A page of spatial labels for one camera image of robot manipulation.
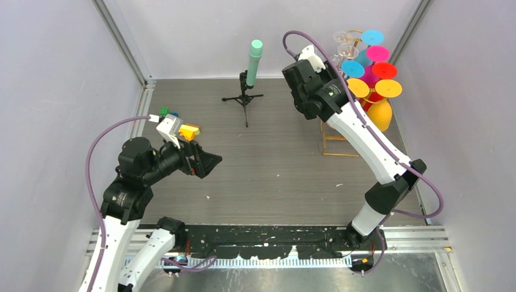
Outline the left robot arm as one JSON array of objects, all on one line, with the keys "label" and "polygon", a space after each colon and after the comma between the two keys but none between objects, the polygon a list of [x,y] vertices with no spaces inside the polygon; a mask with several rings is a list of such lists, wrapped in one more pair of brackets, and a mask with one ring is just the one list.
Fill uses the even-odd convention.
[{"label": "left robot arm", "polygon": [[131,239],[153,198],[152,185],[175,171],[204,178],[222,160],[205,152],[196,141],[181,141],[179,147],[165,142],[157,150],[145,137],[127,140],[118,156],[117,176],[103,194],[99,238],[79,290],[139,291],[164,254],[181,251],[187,242],[185,223],[162,217],[144,247],[123,266]]}]

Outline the blue wine glass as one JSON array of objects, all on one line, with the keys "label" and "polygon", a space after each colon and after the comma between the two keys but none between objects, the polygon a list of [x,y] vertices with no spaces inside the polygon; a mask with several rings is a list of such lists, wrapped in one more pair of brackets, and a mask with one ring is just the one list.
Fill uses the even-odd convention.
[{"label": "blue wine glass", "polygon": [[360,78],[364,76],[365,68],[362,64],[354,60],[346,60],[341,64],[342,72],[350,78]]}]

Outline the clear wine glass front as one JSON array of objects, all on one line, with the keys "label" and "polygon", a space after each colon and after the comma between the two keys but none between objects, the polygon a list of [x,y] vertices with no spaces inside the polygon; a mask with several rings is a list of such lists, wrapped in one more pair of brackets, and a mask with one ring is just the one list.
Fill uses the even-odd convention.
[{"label": "clear wine glass front", "polygon": [[358,57],[358,49],[347,43],[341,43],[337,46],[336,52],[330,56],[330,62],[342,71],[342,64],[345,61],[354,60]]}]

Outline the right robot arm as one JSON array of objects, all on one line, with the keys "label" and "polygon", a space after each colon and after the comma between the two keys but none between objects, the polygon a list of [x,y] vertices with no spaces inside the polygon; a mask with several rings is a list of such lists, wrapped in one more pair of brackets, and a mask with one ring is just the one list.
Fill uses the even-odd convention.
[{"label": "right robot arm", "polygon": [[424,173],[421,159],[400,152],[379,131],[341,77],[331,68],[316,72],[308,60],[283,68],[295,108],[308,120],[320,118],[344,136],[373,171],[377,182],[365,193],[365,203],[347,225],[344,238],[354,249],[364,249],[374,229],[412,191]]}]

